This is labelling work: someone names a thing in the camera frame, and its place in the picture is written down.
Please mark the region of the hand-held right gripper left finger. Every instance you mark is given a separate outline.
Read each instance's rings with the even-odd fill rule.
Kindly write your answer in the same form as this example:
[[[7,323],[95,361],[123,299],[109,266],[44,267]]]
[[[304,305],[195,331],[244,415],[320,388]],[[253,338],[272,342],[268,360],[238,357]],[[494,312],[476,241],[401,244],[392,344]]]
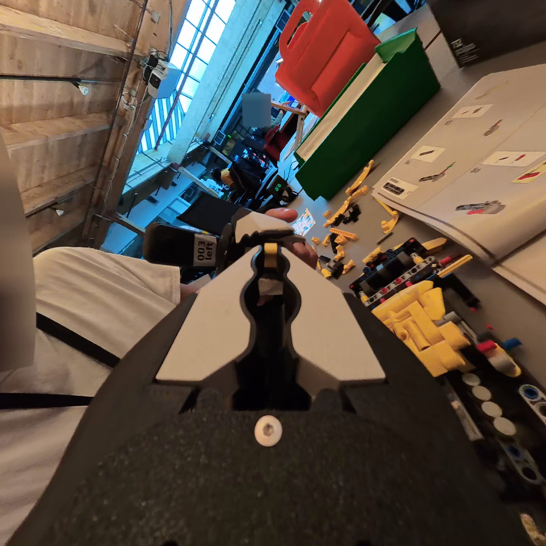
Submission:
[[[163,364],[158,383],[236,383],[235,365],[256,341],[244,293],[256,277],[253,247],[200,291]]]

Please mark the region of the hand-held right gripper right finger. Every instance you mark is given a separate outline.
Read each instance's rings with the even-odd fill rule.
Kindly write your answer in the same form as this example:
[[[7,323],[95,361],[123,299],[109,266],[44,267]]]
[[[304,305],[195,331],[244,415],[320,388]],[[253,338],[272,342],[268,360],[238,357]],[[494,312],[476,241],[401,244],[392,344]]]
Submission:
[[[286,274],[297,305],[290,318],[290,348],[296,381],[307,392],[383,383],[386,374],[366,339],[346,294],[287,249]]]

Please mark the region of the yellow black brick car model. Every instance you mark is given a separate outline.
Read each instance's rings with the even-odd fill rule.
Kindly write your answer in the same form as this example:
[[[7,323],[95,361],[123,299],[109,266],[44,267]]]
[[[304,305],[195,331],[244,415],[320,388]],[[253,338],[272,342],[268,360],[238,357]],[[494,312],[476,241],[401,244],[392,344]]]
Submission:
[[[545,389],[521,367],[517,338],[479,332],[445,296],[481,302],[455,276],[470,255],[444,258],[447,239],[378,246],[350,290],[424,365],[451,404],[481,463],[509,502],[545,501]]]

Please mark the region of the grey desk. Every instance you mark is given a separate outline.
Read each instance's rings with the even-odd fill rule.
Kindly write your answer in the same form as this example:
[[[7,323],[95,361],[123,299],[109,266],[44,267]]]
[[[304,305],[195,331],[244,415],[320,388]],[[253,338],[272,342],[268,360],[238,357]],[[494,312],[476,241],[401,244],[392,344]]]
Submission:
[[[436,19],[427,6],[394,24],[379,37],[385,40],[412,28],[418,30],[441,90],[374,156],[375,169],[365,180],[369,188],[479,79],[491,72],[545,63],[545,42],[541,42],[469,68],[459,69]],[[349,228],[359,239],[347,244],[345,251],[346,260],[354,260],[357,266],[336,282],[344,290],[361,273],[362,259],[378,246],[377,242],[384,236],[380,223],[389,217],[370,193],[360,198],[358,204],[361,215],[357,222],[349,224]],[[481,302],[481,307],[473,311],[449,291],[446,298],[458,314],[478,333],[488,331],[502,341],[518,338],[522,345],[513,351],[514,359],[538,386],[545,389],[545,306],[476,258],[458,268],[455,276]]]

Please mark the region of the colourful printed card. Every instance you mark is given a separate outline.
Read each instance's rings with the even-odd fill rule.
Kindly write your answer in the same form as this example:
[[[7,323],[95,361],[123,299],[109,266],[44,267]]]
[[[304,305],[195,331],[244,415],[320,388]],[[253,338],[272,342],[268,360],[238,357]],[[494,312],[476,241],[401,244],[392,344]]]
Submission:
[[[299,236],[306,236],[307,233],[316,224],[310,210],[305,208],[298,216],[297,220],[292,224],[293,232]]]

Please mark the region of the pile of yellow brick pieces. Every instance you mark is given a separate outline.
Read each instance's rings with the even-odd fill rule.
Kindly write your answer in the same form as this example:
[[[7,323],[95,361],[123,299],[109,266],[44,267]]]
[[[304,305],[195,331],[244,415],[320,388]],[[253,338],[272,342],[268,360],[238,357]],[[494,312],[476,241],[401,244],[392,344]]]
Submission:
[[[330,211],[326,211],[324,216],[327,218],[324,223],[324,228],[328,229],[328,233],[323,241],[323,245],[330,244],[335,256],[332,259],[330,265],[326,265],[326,259],[318,259],[317,269],[325,278],[336,277],[345,274],[352,267],[354,263],[350,262],[348,265],[342,267],[341,261],[345,257],[345,245],[349,242],[355,242],[358,240],[358,235],[346,229],[342,229],[342,224],[357,222],[361,211],[358,206],[358,200],[368,193],[368,186],[364,184],[370,172],[374,169],[375,161],[370,160],[362,173],[358,176],[355,182],[349,186],[345,193],[347,199],[336,213],[330,214]]]

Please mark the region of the black office chair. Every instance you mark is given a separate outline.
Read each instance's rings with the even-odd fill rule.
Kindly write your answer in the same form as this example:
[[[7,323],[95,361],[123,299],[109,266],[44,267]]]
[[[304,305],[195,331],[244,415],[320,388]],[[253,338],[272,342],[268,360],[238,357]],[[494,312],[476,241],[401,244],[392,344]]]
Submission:
[[[240,208],[238,204],[201,192],[189,208],[176,219],[190,227],[221,236],[224,226],[231,222],[232,216]]]

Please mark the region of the red office chair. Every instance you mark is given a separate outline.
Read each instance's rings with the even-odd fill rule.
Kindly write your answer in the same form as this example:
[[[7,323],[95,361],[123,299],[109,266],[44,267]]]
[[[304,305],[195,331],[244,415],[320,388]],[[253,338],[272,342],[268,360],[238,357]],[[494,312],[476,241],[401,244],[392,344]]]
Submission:
[[[290,133],[281,130],[280,125],[274,126],[264,137],[264,154],[274,164],[277,165],[284,147],[291,139]]]

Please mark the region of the wooden board on stand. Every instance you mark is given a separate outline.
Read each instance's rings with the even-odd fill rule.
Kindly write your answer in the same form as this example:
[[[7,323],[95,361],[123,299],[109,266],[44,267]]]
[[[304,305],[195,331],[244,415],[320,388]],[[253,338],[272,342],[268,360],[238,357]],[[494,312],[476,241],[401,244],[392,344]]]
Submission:
[[[279,100],[271,100],[270,104],[273,109],[278,110],[277,117],[279,117],[279,121],[272,123],[271,128],[280,125],[281,130],[290,133],[291,139],[294,139],[294,145],[298,146],[303,139],[304,124],[309,115],[307,106],[300,104],[293,106],[291,102]]]

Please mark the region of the green plastic bin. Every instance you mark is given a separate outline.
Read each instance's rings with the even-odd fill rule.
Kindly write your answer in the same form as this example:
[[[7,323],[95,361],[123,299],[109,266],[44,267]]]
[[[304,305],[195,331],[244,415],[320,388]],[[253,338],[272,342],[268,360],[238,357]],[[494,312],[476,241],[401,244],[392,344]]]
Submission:
[[[312,200],[330,200],[440,90],[417,28],[376,48],[386,66],[295,177]]]

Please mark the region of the ceiling mounted device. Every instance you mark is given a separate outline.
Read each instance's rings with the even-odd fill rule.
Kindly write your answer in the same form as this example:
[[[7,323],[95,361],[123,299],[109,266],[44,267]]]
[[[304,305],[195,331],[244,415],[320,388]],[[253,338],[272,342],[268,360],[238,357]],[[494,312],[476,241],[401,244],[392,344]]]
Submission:
[[[175,92],[181,77],[181,69],[151,52],[143,69],[147,94],[154,99],[166,99]]]

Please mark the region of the open instruction booklet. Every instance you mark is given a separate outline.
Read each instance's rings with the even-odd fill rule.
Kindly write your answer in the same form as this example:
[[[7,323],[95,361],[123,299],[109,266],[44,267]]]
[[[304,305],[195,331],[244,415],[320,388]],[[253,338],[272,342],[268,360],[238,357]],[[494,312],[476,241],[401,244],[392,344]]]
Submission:
[[[545,65],[481,78],[372,195],[545,304]]]

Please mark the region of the large paned window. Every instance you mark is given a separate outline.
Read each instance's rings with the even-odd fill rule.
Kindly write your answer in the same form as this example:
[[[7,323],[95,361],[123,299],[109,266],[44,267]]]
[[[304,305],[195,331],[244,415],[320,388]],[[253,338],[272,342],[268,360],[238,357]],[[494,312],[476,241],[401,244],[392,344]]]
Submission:
[[[179,35],[170,42],[171,57],[158,52],[181,69],[180,80],[170,97],[154,99],[137,154],[151,152],[176,138],[235,5],[236,1],[190,1]]]

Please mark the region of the dark toy car box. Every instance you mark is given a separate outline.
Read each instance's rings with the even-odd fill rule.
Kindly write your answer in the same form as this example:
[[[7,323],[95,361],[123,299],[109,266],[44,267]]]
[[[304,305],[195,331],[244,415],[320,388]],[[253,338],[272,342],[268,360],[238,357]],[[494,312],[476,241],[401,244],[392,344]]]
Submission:
[[[545,1],[427,1],[459,68],[545,41]]]

